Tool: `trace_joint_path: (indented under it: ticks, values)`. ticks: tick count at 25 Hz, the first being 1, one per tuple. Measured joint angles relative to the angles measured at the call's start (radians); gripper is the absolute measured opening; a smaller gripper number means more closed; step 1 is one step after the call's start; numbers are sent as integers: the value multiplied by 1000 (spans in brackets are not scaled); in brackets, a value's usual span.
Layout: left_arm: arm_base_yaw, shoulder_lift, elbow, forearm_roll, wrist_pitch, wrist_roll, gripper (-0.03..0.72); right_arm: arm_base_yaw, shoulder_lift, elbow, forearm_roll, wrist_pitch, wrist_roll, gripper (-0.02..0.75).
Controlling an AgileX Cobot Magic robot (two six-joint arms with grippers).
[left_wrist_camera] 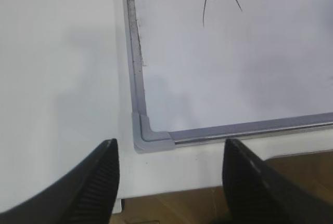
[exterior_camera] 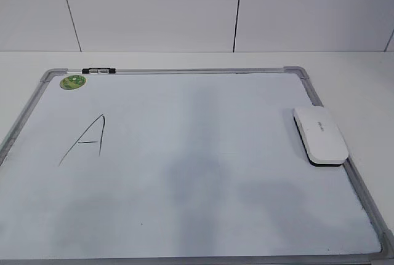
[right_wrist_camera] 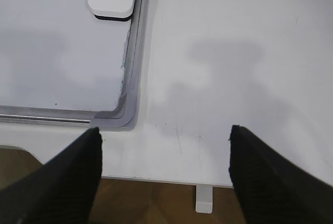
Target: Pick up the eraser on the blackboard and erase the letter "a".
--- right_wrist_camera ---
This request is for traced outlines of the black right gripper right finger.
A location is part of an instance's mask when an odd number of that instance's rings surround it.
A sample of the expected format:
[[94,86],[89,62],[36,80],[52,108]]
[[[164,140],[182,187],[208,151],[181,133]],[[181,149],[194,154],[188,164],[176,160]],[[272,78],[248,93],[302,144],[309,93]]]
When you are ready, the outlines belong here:
[[247,223],[332,223],[332,186],[249,129],[230,133],[229,175]]

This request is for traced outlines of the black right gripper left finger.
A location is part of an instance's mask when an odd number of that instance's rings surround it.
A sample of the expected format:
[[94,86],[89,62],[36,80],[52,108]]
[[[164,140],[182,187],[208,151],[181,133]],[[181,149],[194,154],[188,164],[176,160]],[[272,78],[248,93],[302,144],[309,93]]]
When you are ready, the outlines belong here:
[[1,223],[88,223],[101,172],[102,137],[95,127],[1,191]]

